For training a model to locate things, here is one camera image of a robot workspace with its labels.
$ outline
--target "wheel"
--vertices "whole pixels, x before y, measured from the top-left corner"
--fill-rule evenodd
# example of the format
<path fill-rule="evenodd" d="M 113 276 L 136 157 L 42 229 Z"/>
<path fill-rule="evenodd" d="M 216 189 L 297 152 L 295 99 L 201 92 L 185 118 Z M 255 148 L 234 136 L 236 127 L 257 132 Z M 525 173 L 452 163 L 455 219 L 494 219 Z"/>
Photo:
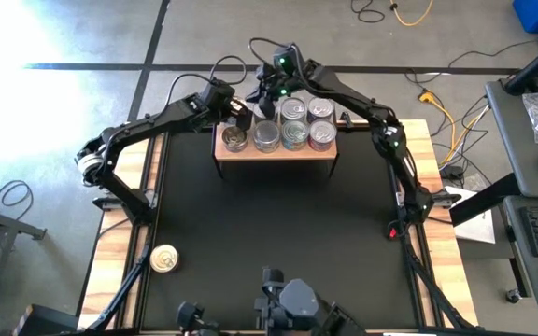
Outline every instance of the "wheel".
<path fill-rule="evenodd" d="M 512 289 L 505 292 L 505 300 L 510 303 L 518 303 L 522 297 L 520 296 L 520 292 L 518 289 Z"/>

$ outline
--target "yellow cable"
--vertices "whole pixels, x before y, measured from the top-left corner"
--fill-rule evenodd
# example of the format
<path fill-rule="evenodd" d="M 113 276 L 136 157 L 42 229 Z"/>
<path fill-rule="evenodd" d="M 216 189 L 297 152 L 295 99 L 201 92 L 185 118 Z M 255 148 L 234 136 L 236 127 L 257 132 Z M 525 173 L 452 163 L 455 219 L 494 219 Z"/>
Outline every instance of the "yellow cable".
<path fill-rule="evenodd" d="M 451 159 L 451 157 L 454 155 L 454 152 L 456 151 L 456 148 L 458 147 L 458 145 L 462 143 L 462 138 L 464 137 L 464 135 L 466 135 L 468 133 L 468 130 L 470 130 L 471 127 L 473 127 L 473 125 L 476 123 L 477 120 L 478 120 L 478 116 L 476 118 L 472 119 L 471 122 L 468 123 L 468 126 L 464 129 L 462 134 L 460 134 L 460 137 L 458 138 L 458 141 L 454 144 L 454 146 L 449 151 L 449 153 L 447 153 L 446 158 L 439 163 L 440 165 L 446 164 Z"/>
<path fill-rule="evenodd" d="M 430 103 L 433 104 L 435 107 L 439 108 L 442 112 L 444 112 L 447 119 L 449 119 L 450 124 L 452 125 L 452 141 L 451 141 L 451 145 L 450 145 L 451 149 L 449 150 L 449 153 L 447 153 L 447 156 L 446 156 L 446 158 L 448 158 L 454 152 L 454 147 L 456 146 L 456 142 L 455 142 L 455 139 L 456 139 L 456 122 L 452 118 L 452 115 L 449 112 L 447 112 L 447 110 L 444 109 L 443 106 L 437 104 L 437 102 L 435 102 L 433 100 L 430 100 Z"/>
<path fill-rule="evenodd" d="M 403 24 L 404 26 L 406 27 L 412 27 L 412 26 L 416 26 L 417 24 L 419 24 L 421 21 L 423 21 L 423 19 L 425 19 L 425 17 L 427 16 L 427 14 L 429 14 L 429 12 L 431 11 L 431 6 L 433 5 L 433 0 L 430 0 L 429 1 L 429 6 L 427 7 L 427 10 L 425 10 L 425 13 L 420 17 L 418 18 L 418 20 L 416 20 L 415 22 L 412 22 L 412 23 L 406 23 L 404 22 L 404 20 L 402 20 L 402 18 L 400 17 L 400 14 L 398 14 L 398 9 L 397 8 L 394 8 L 393 9 L 393 13 L 396 15 L 396 18 L 398 18 L 398 21 Z"/>

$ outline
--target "blue container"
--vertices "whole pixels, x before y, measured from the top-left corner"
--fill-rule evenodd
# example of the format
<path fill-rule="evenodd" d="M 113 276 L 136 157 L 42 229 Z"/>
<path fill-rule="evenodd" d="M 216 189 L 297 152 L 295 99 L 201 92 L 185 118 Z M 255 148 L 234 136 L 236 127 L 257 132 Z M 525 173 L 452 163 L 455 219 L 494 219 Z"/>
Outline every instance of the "blue container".
<path fill-rule="evenodd" d="M 538 0 L 514 0 L 514 10 L 527 33 L 538 34 Z"/>

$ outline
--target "tin can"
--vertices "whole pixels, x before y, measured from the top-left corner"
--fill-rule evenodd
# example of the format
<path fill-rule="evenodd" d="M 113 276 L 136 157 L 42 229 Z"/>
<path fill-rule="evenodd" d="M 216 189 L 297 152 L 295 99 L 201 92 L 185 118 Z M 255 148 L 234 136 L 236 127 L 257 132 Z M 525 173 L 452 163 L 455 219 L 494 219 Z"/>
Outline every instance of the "tin can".
<path fill-rule="evenodd" d="M 300 150 L 306 145 L 308 126 L 299 120 L 287 121 L 281 125 L 281 141 L 287 150 Z"/>
<path fill-rule="evenodd" d="M 279 114 L 281 115 L 282 125 L 291 120 L 303 121 L 306 115 L 306 105 L 302 99 L 294 97 L 286 98 L 281 103 Z"/>
<path fill-rule="evenodd" d="M 309 123 L 319 119 L 331 120 L 334 110 L 335 106 L 331 100 L 314 97 L 308 102 L 306 119 Z"/>
<path fill-rule="evenodd" d="M 316 151 L 325 151 L 332 147 L 337 129 L 327 120 L 319 119 L 310 124 L 308 145 Z"/>
<path fill-rule="evenodd" d="M 174 270 L 179 261 L 177 250 L 171 245 L 159 245 L 150 253 L 150 268 L 166 273 Z"/>
<path fill-rule="evenodd" d="M 277 122 L 277 117 L 278 117 L 279 114 L 276 111 L 276 113 L 273 115 L 272 119 L 267 119 L 267 117 L 262 113 L 261 108 L 259 107 L 259 105 L 255 104 L 252 107 L 252 115 L 254 116 L 254 123 L 259 123 L 259 122 L 261 122 L 263 120 L 271 120 L 273 122 Z"/>
<path fill-rule="evenodd" d="M 263 153 L 271 153 L 279 147 L 279 127 L 271 120 L 262 120 L 254 127 L 254 145 Z"/>
<path fill-rule="evenodd" d="M 248 144 L 248 134 L 235 126 L 229 126 L 221 132 L 225 148 L 232 153 L 241 152 Z"/>

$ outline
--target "white paper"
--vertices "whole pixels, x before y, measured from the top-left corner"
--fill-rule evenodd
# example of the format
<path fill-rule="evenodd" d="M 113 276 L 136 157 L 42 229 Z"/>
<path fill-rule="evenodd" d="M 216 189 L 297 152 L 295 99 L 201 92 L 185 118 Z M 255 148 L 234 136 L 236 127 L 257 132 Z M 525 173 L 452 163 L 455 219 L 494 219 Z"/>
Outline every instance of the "white paper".
<path fill-rule="evenodd" d="M 459 194 L 462 197 L 459 201 L 454 203 L 452 207 L 462 203 L 464 200 L 467 200 L 476 194 L 474 191 L 454 187 L 446 187 L 446 191 L 450 194 Z M 465 221 L 464 223 L 456 226 L 454 231 L 456 232 L 457 238 L 495 244 L 495 233 L 493 232 L 491 210 L 477 215 L 471 220 Z"/>

